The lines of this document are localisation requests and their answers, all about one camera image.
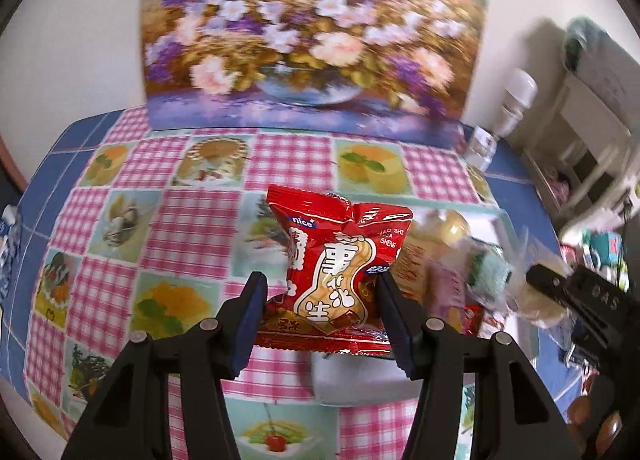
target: red snack bag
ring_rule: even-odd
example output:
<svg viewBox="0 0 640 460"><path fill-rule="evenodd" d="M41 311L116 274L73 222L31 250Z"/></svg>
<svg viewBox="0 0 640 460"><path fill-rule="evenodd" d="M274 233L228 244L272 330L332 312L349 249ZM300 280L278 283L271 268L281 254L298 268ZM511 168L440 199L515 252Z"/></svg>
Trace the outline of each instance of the red snack bag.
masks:
<svg viewBox="0 0 640 460"><path fill-rule="evenodd" d="M289 234L289 268L287 292L265 305L256 344L388 354L370 274L396 260L412 212L275 185L266 201Z"/></svg>

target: green leaf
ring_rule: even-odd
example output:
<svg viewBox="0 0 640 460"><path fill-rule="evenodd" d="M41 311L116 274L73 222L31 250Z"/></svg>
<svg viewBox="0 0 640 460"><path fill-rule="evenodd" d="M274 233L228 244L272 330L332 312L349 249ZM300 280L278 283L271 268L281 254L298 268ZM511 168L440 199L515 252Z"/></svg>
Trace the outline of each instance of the green leaf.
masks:
<svg viewBox="0 0 640 460"><path fill-rule="evenodd" d="M155 299L143 299L138 303L137 307L140 312L149 319L164 317L164 312L166 310L166 308L158 304L158 301Z"/></svg>
<svg viewBox="0 0 640 460"><path fill-rule="evenodd" d="M340 155L340 158L344 158L347 162L353 162L354 164L364 164L367 161L364 156L358 153L345 153Z"/></svg>
<svg viewBox="0 0 640 460"><path fill-rule="evenodd" d="M162 326L171 335L180 335L184 333L180 319L173 316L165 316L162 320Z"/></svg>
<svg viewBox="0 0 640 460"><path fill-rule="evenodd" d="M380 162L376 162L375 160L367 160L366 162L364 162L364 165L372 171L375 171L376 173L385 172L385 167Z"/></svg>

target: round object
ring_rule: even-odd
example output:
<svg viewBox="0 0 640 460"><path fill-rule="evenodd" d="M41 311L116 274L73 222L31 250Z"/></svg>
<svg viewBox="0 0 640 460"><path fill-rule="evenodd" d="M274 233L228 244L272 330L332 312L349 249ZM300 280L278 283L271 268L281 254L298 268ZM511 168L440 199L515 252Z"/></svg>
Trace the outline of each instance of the round object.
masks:
<svg viewBox="0 0 640 460"><path fill-rule="evenodd" d="M589 419L591 413L591 403L587 395L576 398L566 410L566 417L572 424L580 426Z"/></svg>
<svg viewBox="0 0 640 460"><path fill-rule="evenodd" d="M600 431L598 432L598 436L596 437L596 452L598 453L598 457L600 457L609 448L621 428L622 419L620 418L620 413L616 411L609 415L609 417L604 421Z"/></svg>
<svg viewBox="0 0 640 460"><path fill-rule="evenodd" d="M200 328L202 328L206 332L210 332L218 328L218 320L214 317L207 317L200 321Z"/></svg>
<svg viewBox="0 0 640 460"><path fill-rule="evenodd" d="M143 343L146 341L146 332L143 330L133 330L129 336L129 341L132 343Z"/></svg>
<svg viewBox="0 0 640 460"><path fill-rule="evenodd" d="M496 332L495 340L498 341L501 345L510 345L513 339L507 332Z"/></svg>
<svg viewBox="0 0 640 460"><path fill-rule="evenodd" d="M442 319L438 319L437 317L430 317L427 319L427 328L434 332L439 332L444 328L444 322L442 322Z"/></svg>

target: floral painting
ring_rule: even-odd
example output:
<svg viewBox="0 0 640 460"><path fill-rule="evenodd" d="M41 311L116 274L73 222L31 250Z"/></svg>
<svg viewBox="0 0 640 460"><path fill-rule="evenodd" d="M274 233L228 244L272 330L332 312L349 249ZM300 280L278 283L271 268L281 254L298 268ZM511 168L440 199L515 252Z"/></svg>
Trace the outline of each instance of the floral painting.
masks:
<svg viewBox="0 0 640 460"><path fill-rule="evenodd" d="M286 126L415 141L416 130L462 114L485 5L142 0L152 127Z"/></svg>

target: pink flower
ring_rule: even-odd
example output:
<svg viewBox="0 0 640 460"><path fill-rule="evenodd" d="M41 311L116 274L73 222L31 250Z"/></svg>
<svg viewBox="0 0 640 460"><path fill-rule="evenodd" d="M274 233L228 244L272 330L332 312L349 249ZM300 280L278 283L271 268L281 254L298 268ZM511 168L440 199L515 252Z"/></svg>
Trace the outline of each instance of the pink flower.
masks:
<svg viewBox="0 0 640 460"><path fill-rule="evenodd" d="M447 85L453 80L451 65L436 52L418 48L414 50L414 61L420 64L422 75L433 88L445 91Z"/></svg>
<svg viewBox="0 0 640 460"><path fill-rule="evenodd" d="M225 59L209 55L200 64L190 68L191 84L208 94L227 94L234 87L236 77L240 72L227 74L225 72Z"/></svg>
<svg viewBox="0 0 640 460"><path fill-rule="evenodd" d="M184 46L191 46L198 38L198 28L202 23L202 17L189 14L181 17L176 22L175 40Z"/></svg>
<svg viewBox="0 0 640 460"><path fill-rule="evenodd" d="M325 34L320 44L309 50L316 59L332 66L349 66L360 60L364 44L357 37L345 32Z"/></svg>

